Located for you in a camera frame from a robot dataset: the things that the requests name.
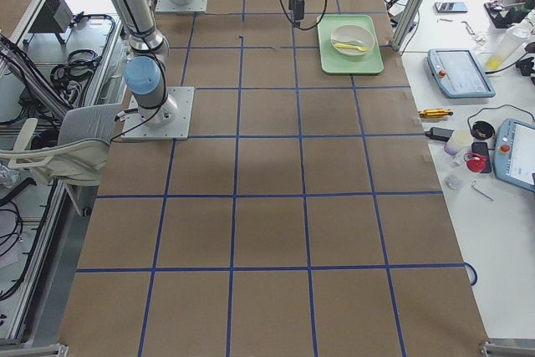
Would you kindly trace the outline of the beige round plate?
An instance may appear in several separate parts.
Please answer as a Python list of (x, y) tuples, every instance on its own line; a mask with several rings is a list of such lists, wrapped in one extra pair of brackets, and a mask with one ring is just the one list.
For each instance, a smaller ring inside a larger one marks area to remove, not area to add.
[[(369, 47), (370, 52), (375, 46), (375, 36), (367, 29), (357, 25), (343, 25), (336, 28), (330, 35), (330, 42), (333, 43), (351, 43)], [(339, 53), (346, 56), (364, 56), (368, 52), (361, 53), (353, 49), (334, 48)]]

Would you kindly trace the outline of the light green plastic tray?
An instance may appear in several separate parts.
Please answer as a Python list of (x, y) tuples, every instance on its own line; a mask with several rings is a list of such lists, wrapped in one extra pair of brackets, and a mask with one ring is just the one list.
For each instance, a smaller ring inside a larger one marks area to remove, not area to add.
[[(346, 56), (334, 49), (331, 33), (343, 25), (367, 28), (375, 37), (375, 46), (364, 56)], [(318, 24), (321, 66), (328, 74), (379, 74), (384, 69), (373, 21), (368, 15), (328, 14)]]

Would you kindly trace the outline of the black smartphone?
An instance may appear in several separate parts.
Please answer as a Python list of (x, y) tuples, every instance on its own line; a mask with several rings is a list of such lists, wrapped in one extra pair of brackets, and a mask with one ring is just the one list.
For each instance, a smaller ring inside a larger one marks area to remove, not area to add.
[(465, 3), (434, 3), (434, 8), (438, 14), (463, 14), (468, 13), (468, 8)]

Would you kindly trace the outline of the blue teach pendant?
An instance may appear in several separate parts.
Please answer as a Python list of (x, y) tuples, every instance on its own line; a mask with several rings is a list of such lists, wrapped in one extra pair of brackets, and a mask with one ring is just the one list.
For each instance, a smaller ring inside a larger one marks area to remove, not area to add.
[(469, 49), (433, 48), (427, 63), (441, 92), (448, 98), (492, 98), (495, 90)]
[(498, 179), (534, 192), (534, 126), (504, 120), (497, 132), (493, 165)]

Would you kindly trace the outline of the white paper cup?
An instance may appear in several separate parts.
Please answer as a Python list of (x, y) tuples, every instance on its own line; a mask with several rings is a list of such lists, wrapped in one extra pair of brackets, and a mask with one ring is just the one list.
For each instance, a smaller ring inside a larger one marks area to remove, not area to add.
[(450, 138), (444, 145), (444, 152), (450, 156), (455, 156), (459, 152), (471, 147), (473, 137), (465, 130), (454, 130)]

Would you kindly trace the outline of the clear bottle yellow liquid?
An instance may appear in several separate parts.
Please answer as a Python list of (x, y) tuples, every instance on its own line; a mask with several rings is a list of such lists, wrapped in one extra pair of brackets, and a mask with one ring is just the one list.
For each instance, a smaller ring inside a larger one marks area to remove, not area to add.
[(485, 69), (488, 73), (497, 71), (531, 35), (531, 29), (521, 25), (511, 26), (502, 37), (492, 55), (486, 62)]

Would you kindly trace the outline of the red round lid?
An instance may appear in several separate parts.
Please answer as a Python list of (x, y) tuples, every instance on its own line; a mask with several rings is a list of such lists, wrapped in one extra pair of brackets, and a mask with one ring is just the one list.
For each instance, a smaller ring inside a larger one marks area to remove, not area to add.
[(487, 166), (487, 157), (473, 152), (465, 154), (464, 161), (467, 169), (474, 173), (482, 173)]

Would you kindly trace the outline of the silver allen key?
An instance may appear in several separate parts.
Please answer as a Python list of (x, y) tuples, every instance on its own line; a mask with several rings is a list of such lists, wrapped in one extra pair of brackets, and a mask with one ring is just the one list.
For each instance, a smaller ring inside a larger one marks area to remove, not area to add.
[(489, 201), (495, 201), (495, 199), (490, 196), (487, 192), (485, 192), (483, 189), (481, 189), (478, 184), (477, 184), (477, 181), (473, 181), (471, 183), (471, 189), (475, 192), (477, 192), (478, 194), (484, 196), (487, 200)]

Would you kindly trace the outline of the grey white chair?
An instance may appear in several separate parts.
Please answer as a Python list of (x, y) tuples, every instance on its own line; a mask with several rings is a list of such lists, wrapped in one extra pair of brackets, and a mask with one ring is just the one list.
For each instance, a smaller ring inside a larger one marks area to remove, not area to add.
[(37, 127), (36, 118), (25, 120), (11, 150), (3, 150), (1, 159), (11, 169), (27, 169), (33, 178), (49, 185), (63, 182), (80, 216), (88, 216), (90, 207), (83, 207), (75, 186), (97, 186), (110, 151), (115, 116), (122, 104), (92, 105), (67, 112), (54, 147), (31, 150), (28, 145)]

